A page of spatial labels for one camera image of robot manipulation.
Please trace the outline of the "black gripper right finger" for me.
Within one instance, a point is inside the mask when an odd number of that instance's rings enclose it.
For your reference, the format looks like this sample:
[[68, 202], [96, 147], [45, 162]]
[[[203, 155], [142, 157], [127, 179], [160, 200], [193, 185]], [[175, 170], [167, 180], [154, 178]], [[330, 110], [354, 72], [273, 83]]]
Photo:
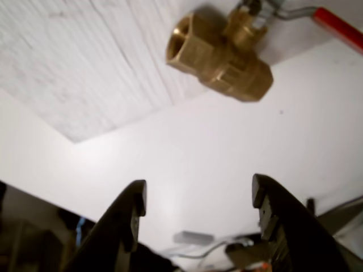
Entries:
[[334, 238], [276, 180], [255, 174], [252, 204], [259, 210], [273, 271], [349, 271]]

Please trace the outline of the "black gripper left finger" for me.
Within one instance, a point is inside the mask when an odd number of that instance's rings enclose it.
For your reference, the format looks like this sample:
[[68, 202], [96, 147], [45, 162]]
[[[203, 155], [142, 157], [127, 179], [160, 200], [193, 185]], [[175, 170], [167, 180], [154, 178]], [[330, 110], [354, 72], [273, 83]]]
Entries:
[[129, 271], [138, 244], [140, 217], [146, 215], [145, 180], [131, 182], [94, 225], [65, 271]]

